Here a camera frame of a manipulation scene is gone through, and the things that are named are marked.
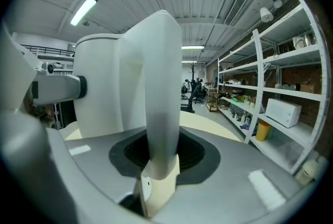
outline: white bottle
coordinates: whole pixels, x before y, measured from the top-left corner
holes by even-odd
[[[243,112],[243,116],[240,119],[240,123],[244,124],[244,122],[245,122],[245,116],[246,116],[246,112],[244,111]]]

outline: brown wall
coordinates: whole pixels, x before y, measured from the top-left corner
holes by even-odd
[[[324,30],[324,34],[326,37],[329,55],[332,61],[333,58],[333,33],[332,33],[332,27],[328,21],[328,18],[326,16],[325,10],[321,6],[319,0],[305,0],[305,2],[308,4],[309,8],[313,12],[314,15],[317,15],[322,28]],[[286,13],[291,11],[293,8],[295,8],[299,4],[298,0],[289,0],[283,7],[281,7],[279,10],[277,10],[274,14],[274,21],[277,21],[282,16],[284,16]],[[256,28],[258,29],[259,33],[263,30],[265,30],[268,27],[268,24],[261,23]],[[236,44],[231,50],[235,50],[241,45],[243,45],[245,42],[250,40],[252,33],[250,33],[247,37],[245,37],[243,40],[241,40],[238,44]],[[264,52],[264,56],[268,57],[273,54],[272,50],[268,50]],[[246,59],[242,62],[239,62],[237,64],[234,64],[235,66],[239,66],[245,63],[256,61],[256,57],[251,57],[249,59]],[[213,77],[213,70],[217,68],[217,61],[212,63],[210,66],[207,67],[207,74],[208,78],[211,76]],[[272,74],[268,81],[266,82],[266,87],[274,87],[276,83],[276,74],[275,70],[271,70]],[[294,67],[294,68],[286,68],[282,70],[282,82],[284,83],[301,83],[306,82],[310,78],[309,84],[314,85],[315,87],[315,93],[320,94],[321,93],[321,65],[312,65],[312,66],[304,66],[304,67]],[[267,78],[270,71],[267,71],[265,74],[265,79]],[[249,84],[253,85],[253,76],[254,73],[245,73],[245,74],[237,74],[234,75],[234,78],[237,80],[244,79],[249,82]],[[224,91],[231,91],[231,88],[224,88]],[[252,90],[244,90],[244,94],[255,96],[255,92]],[[263,95],[263,105],[264,107],[267,105],[268,98],[273,98],[273,93],[267,93],[264,92]],[[312,101],[308,99],[303,98],[296,98],[291,96],[283,96],[281,95],[281,99],[290,101],[293,103],[297,103],[302,105],[302,112],[300,116],[300,121],[307,123],[310,126],[314,126],[317,115],[318,115],[318,109],[319,109],[319,102],[318,101]],[[324,130],[319,138],[319,141],[317,145],[315,146],[315,150],[325,158],[329,158],[331,154],[331,150],[333,148],[333,135],[332,135],[332,127],[330,125],[330,120],[333,120],[333,96],[331,95],[331,100],[329,102],[329,113],[327,116],[327,121],[324,126]]]

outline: white appliance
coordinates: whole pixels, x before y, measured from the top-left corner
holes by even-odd
[[[302,106],[300,105],[269,98],[265,114],[267,117],[290,128],[297,124],[301,109]]]

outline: yellow container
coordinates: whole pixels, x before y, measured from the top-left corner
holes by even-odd
[[[258,131],[255,136],[257,141],[265,141],[268,131],[270,130],[271,125],[267,122],[259,122]]]

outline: cardboard box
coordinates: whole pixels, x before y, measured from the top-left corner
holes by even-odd
[[[313,85],[301,85],[300,91],[307,92],[307,93],[314,93],[314,86]]]

